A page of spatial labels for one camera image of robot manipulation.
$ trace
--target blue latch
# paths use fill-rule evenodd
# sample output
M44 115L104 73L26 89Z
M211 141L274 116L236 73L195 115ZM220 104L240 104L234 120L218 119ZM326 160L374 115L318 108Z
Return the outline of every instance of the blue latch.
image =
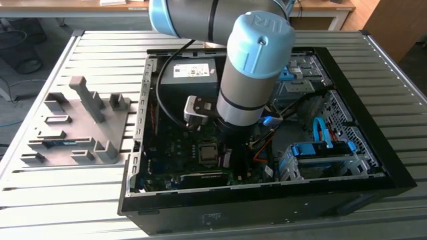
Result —
M288 67L286 66L280 72L279 81L292 81L294 78L294 74L290 72Z
M295 157L299 156L300 155L300 151L299 151L298 147L292 146L291 149L292 149L294 156Z
M272 117L271 116L267 116L266 118L264 118L264 121L262 122L262 124L264 125L264 126L268 126L268 124L270 124L270 122L272 121Z
M323 120L322 117L315 117L312 121L314 140L316 142L320 141L318 124L320 125L320 130L322 130L322 140L326 142L326 147L331 149L334 148L334 145L331 141L330 129L327 128L326 121Z
M316 155L315 147L311 143L296 144L296 148L302 156Z
M350 141L350 142L347 142L347 145L349 145L349 147L350 147L350 150L351 150L354 153L357 153L358 147L357 147L355 143L354 143L353 141Z
M284 167L286 163L287 163L287 160L283 158L282 162L280 162L280 165L279 165L279 169L282 169Z

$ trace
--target desk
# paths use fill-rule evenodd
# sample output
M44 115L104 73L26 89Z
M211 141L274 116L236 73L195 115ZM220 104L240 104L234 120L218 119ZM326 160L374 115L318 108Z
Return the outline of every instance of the desk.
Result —
M26 120L0 162L0 236L6 239L131 239L146 233L118 215L124 161L112 165L26 167L23 145L40 117L50 91L70 76L87 78L88 89L122 93L138 106L146 50L179 48L186 39L152 31L87 31L67 44ZM418 187L355 213L296 223L223 229L182 239L246 235L246 239L401 239L427 236L427 100L370 36L359 32L298 31L296 46L327 47L413 175ZM192 48L200 48L195 42ZM132 136L136 114L127 118ZM132 138L122 150L131 150Z
M342 4L330 0L300 0L303 18L331 18L328 30L341 30L347 15L355 10L351 0ZM295 4L291 17L299 14ZM71 17L144 17L148 15L148 1L128 1L124 5L100 6L98 0L0 0L3 18L71 18Z

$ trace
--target motherboard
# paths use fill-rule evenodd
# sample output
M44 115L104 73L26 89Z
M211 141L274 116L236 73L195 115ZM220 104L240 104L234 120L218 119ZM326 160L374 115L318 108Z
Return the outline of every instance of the motherboard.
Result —
M218 95L226 56L190 57L172 61L162 91L168 108L183 114L191 95ZM198 77L176 75L176 66L206 66ZM303 180L336 181L381 177L379 163L365 141L318 57L295 52L276 80L266 110L279 119L262 117L248 140L226 144L218 121L194 131L178 127L150 93L143 133L143 192L223 189Z

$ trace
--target red wire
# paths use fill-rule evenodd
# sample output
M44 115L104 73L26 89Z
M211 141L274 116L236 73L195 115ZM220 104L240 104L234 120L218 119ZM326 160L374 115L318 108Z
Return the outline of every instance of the red wire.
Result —
M152 127L152 135L151 135L151 139L150 139L150 145L148 147L152 145L154 139L155 139L155 132L156 132L156 126L155 126L155 107L154 104L150 103L150 115L151 115L151 127Z
M267 144L270 143L270 141L272 140L274 137L271 137L263 144L263 146L260 147L258 153L255 154L255 157L254 157L254 162L267 162L266 159L259 159L259 155L262 153L262 151L264 150L264 148L267 147Z
M339 138L336 137L336 135L335 135L335 132L332 131L332 127L331 127L331 124L330 123L327 123L327 130L328 130L328 134L331 135L331 139L332 139L332 141L338 141L339 140Z

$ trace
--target aluminum table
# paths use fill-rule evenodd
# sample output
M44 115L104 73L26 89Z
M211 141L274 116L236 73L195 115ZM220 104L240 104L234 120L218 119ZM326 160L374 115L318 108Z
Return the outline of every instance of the aluminum table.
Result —
M86 76L100 95L123 93L136 109L147 49L187 43L154 31L87 31L71 38L0 162L2 239L134 239L147 234L118 215L124 161L111 165L26 167L19 157L36 127L50 91L68 91L71 76ZM275 239L410 239L427 237L427 99L369 35L299 31L296 46L327 47L417 180L418 187L334 218L219 229L167 238L246 236ZM195 42L192 48L203 47ZM136 112L127 118L132 136ZM132 148L123 139L122 158Z

